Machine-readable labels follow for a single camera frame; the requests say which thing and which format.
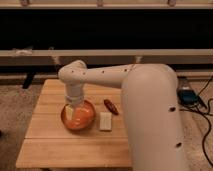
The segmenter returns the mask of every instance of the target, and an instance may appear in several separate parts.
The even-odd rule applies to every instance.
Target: black cable
[[[212,168],[213,168],[213,162],[210,160],[210,158],[209,158],[209,156],[208,156],[208,154],[207,154],[207,152],[206,152],[206,147],[205,147],[206,139],[207,139],[208,135],[210,134],[210,132],[211,132],[211,130],[212,130],[212,124],[211,124],[211,122],[210,122],[210,120],[208,119],[207,116],[205,116],[205,115],[203,115],[203,114],[200,114],[200,115],[201,115],[203,118],[205,118],[206,121],[208,122],[208,130],[207,130],[207,132],[204,134],[203,139],[202,139],[202,149],[203,149],[203,153],[204,153],[204,155],[205,155],[207,161],[209,162],[209,164],[210,164],[210,165],[212,166]]]
[[[207,159],[207,161],[209,162],[209,164],[213,168],[213,161],[211,161],[211,159],[209,158],[209,156],[207,154],[207,151],[206,151],[206,146],[205,146],[205,142],[206,142],[206,140],[208,138],[208,135],[210,134],[210,132],[212,130],[212,124],[211,124],[210,120],[208,119],[208,117],[206,116],[208,114],[204,114],[204,113],[202,113],[202,112],[200,112],[198,110],[192,109],[192,108],[187,107],[187,106],[184,106],[184,107],[186,107],[187,109],[180,109],[180,111],[189,111],[189,112],[193,112],[193,113],[199,114],[200,116],[202,116],[203,118],[205,118],[206,121],[208,122],[208,130],[204,134],[203,139],[202,139],[202,150],[203,150],[205,158]]]
[[[204,115],[209,115],[209,116],[213,116],[211,112],[211,102],[213,101],[213,98],[209,99],[207,102],[207,112],[203,112],[201,111],[199,108],[197,108],[197,111],[199,111],[200,113],[204,114]]]
[[[209,83],[213,80],[213,75],[210,77],[210,79],[207,81],[206,85],[199,91],[197,96],[199,96],[209,85]]]
[[[209,85],[209,83],[213,80],[213,76],[210,77],[210,79],[207,81],[207,83],[205,84],[205,86],[199,91],[199,93],[197,94],[197,96],[199,96]],[[209,118],[207,116],[213,116],[211,112],[211,102],[213,101],[213,98],[210,98],[208,100],[208,104],[207,104],[207,111],[206,112],[203,112],[199,109],[198,105],[199,103],[195,104],[195,105],[184,105],[184,104],[181,104],[183,107],[185,107],[186,109],[180,109],[180,111],[189,111],[189,112],[193,112],[193,113],[196,113],[196,114],[199,114],[200,116],[202,116],[208,123],[208,130],[206,131],[206,133],[204,134],[203,136],[203,139],[202,139],[202,150],[203,150],[203,154],[206,158],[206,160],[209,162],[209,164],[211,165],[211,167],[213,168],[213,161],[211,161],[211,159],[209,158],[208,154],[207,154],[207,151],[206,151],[206,146],[205,146],[205,143],[206,143],[206,140],[208,138],[208,135],[210,134],[211,130],[212,130],[212,124],[209,120]]]

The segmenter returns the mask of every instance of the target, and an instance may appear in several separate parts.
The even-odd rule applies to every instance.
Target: floor
[[[42,84],[46,78],[56,78],[55,75],[37,75],[29,89],[22,89],[25,75],[0,75],[0,171],[38,171],[39,169],[17,169],[15,162],[21,148],[31,114],[36,105]],[[198,92],[205,82],[193,81],[192,87]],[[213,83],[202,93],[207,101],[213,97]],[[199,115],[181,112],[183,123],[185,149],[191,170],[209,171],[201,149],[201,139],[207,129],[206,121]],[[213,133],[207,141],[207,150],[213,159]],[[109,169],[81,169],[81,171],[107,171]]]

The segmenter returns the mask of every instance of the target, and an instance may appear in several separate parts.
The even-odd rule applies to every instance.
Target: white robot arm
[[[86,69],[75,61],[59,71],[67,102],[83,102],[83,84],[121,88],[133,171],[189,171],[176,89],[177,77],[163,64]]]

